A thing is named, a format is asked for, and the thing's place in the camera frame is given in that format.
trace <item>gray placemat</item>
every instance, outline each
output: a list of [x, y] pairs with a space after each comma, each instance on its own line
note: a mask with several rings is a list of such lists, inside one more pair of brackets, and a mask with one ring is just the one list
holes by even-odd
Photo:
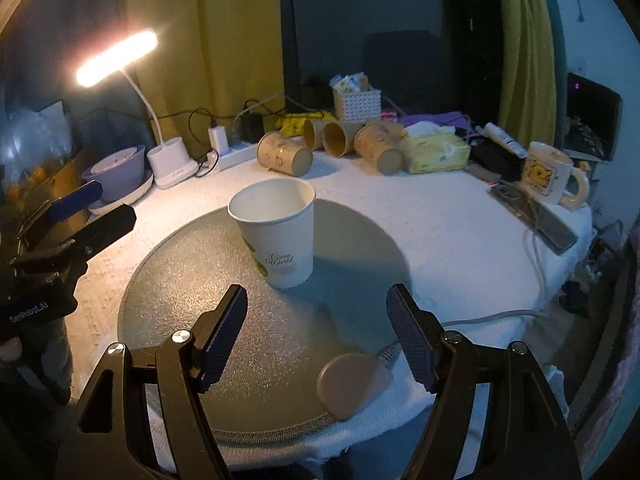
[[317, 200], [314, 272], [287, 290], [269, 287], [226, 209], [190, 222], [159, 244], [125, 291], [118, 338], [130, 348], [161, 343], [214, 308], [229, 285], [248, 292], [249, 310], [221, 380], [202, 396], [217, 439], [277, 442], [333, 419], [316, 395], [332, 358], [377, 354], [393, 344], [385, 297], [410, 288], [401, 251], [376, 224], [337, 203]]

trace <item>white basket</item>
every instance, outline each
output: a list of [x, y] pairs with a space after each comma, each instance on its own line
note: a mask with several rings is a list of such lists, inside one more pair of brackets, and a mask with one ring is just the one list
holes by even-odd
[[380, 94], [380, 90], [347, 94], [338, 94], [334, 91], [334, 106], [338, 119], [347, 122], [379, 119], [382, 116]]

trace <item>lamp head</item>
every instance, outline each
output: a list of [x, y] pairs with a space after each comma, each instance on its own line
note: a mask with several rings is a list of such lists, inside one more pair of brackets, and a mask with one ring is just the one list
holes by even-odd
[[122, 40], [102, 54], [92, 57], [79, 70], [77, 80], [82, 86], [95, 85], [109, 74], [123, 69], [158, 46], [158, 37], [151, 30], [144, 30]]

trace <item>white tablecloth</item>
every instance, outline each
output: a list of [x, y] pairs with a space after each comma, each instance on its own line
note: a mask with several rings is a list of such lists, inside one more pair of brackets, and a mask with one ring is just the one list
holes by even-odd
[[[395, 240], [407, 260], [415, 300], [441, 322], [543, 308], [548, 298], [542, 297], [532, 264], [531, 232], [488, 195], [487, 184], [461, 171], [380, 176], [362, 159], [334, 159], [318, 152], [314, 156], [305, 178], [316, 187], [318, 198], [365, 214]], [[153, 187], [134, 206], [138, 220], [133, 232], [93, 258], [76, 288], [79, 307], [67, 318], [74, 396], [86, 384], [104, 349], [116, 341], [120, 300], [150, 250], [187, 222], [225, 207], [243, 187], [277, 175], [253, 160], [220, 174], [189, 179], [169, 190]], [[561, 206], [552, 209], [579, 240], [563, 256], [556, 256], [538, 241], [549, 296], [586, 256], [591, 241], [588, 207], [576, 212]], [[477, 344], [503, 348], [519, 338], [527, 321], [510, 318], [459, 330]], [[292, 462], [303, 456], [323, 460], [402, 426], [433, 399], [413, 382], [403, 358], [393, 372], [394, 384], [376, 402], [350, 421], [281, 449], [281, 460], [262, 460], [265, 455], [260, 449], [222, 449], [227, 463], [255, 466]]]

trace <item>screw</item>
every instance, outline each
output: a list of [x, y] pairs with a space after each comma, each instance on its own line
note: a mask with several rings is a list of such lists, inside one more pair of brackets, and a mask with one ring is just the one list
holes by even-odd
[[511, 350], [516, 352], [518, 355], [524, 355], [529, 351], [529, 348], [521, 341], [514, 341], [511, 343]]
[[177, 330], [171, 336], [171, 340], [174, 343], [184, 343], [190, 337], [191, 337], [191, 332], [189, 332], [188, 330]]
[[451, 343], [452, 345], [458, 344], [462, 341], [462, 334], [455, 330], [447, 330], [444, 333], [444, 341]]
[[124, 351], [124, 345], [122, 343], [113, 343], [107, 348], [107, 354], [119, 354]]

